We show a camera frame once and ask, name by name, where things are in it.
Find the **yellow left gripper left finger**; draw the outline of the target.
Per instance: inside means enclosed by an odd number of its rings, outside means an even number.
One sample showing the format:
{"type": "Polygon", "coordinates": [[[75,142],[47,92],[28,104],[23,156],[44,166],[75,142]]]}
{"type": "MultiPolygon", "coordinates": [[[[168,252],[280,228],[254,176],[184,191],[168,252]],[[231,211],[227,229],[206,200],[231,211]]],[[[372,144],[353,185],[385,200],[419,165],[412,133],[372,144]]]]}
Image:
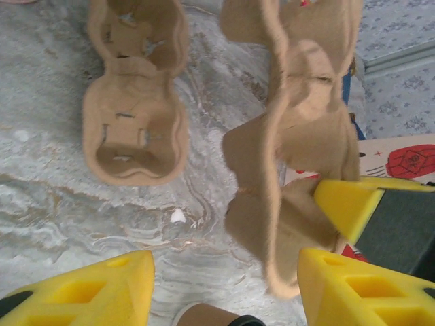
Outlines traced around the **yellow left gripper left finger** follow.
{"type": "Polygon", "coordinates": [[[138,250],[14,290],[0,326],[147,326],[154,258],[138,250]]]}

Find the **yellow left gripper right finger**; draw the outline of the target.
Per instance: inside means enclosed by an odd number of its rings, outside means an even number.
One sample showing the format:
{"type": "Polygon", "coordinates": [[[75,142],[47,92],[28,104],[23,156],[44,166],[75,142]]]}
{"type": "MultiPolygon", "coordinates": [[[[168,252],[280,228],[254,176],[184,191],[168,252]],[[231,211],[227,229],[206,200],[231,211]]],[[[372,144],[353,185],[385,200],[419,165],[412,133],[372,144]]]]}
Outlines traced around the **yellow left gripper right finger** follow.
{"type": "Polygon", "coordinates": [[[435,326],[435,283],[306,248],[298,284],[308,326],[435,326]]]}

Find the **brown paper coffee cup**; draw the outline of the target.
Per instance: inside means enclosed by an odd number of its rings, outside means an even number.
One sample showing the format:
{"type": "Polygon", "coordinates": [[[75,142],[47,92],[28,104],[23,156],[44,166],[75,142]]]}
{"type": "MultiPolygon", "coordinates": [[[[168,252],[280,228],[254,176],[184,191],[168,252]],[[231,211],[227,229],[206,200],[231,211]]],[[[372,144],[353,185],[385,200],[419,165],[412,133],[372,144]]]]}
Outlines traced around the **brown paper coffee cup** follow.
{"type": "Polygon", "coordinates": [[[171,326],[229,326],[239,315],[204,303],[192,303],[182,308],[171,326]]]}

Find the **brown pulp cup carrier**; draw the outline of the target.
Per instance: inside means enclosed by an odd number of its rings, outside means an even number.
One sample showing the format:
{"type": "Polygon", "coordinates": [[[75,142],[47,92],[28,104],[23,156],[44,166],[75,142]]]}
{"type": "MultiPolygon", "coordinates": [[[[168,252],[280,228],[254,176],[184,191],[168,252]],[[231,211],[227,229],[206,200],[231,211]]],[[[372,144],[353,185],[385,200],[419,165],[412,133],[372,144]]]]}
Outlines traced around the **brown pulp cup carrier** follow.
{"type": "Polygon", "coordinates": [[[266,111],[224,135],[237,190],[226,231],[262,262],[268,291],[300,293],[302,248],[340,253],[345,239],[314,200],[320,179],[360,178],[358,136],[342,98],[363,0],[224,0],[220,27],[230,41],[271,54],[266,111]],[[319,175],[282,185],[278,165],[319,175]]]}
{"type": "Polygon", "coordinates": [[[113,185],[168,183],[188,154],[188,118],[174,88],[188,58],[180,0],[90,0],[88,36],[104,64],[82,105],[89,169],[113,185]]]}

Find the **white paper bag red prints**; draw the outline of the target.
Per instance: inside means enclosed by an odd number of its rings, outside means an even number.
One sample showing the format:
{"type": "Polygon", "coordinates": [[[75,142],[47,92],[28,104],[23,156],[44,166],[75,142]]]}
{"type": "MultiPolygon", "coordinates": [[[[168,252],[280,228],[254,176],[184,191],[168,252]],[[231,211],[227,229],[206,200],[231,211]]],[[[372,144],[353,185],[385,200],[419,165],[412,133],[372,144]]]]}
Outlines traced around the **white paper bag red prints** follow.
{"type": "Polygon", "coordinates": [[[297,137],[283,146],[281,158],[288,173],[272,247],[285,257],[286,268],[296,265],[304,248],[341,254],[352,245],[315,202],[321,181],[384,177],[435,183],[435,134],[363,141],[354,136],[297,137]]]}

